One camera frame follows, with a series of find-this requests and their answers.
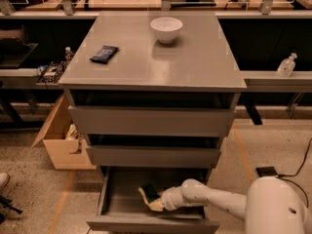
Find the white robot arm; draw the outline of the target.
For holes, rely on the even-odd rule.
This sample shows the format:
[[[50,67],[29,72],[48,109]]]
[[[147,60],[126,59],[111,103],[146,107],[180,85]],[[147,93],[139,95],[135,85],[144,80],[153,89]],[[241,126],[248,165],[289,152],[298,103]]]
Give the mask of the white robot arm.
[[[274,176],[255,180],[245,195],[212,189],[196,179],[163,192],[147,184],[139,192],[155,212],[211,204],[243,220],[246,234],[312,234],[311,212],[288,184]]]

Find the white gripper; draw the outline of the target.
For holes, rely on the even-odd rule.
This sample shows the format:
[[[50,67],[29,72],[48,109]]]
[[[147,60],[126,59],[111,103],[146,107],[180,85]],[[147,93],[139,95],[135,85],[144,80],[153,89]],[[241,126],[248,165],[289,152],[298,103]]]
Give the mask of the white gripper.
[[[182,196],[181,187],[171,187],[165,190],[161,195],[161,200],[157,199],[147,204],[153,212],[162,212],[164,208],[167,211],[175,211],[186,207],[188,202]]]

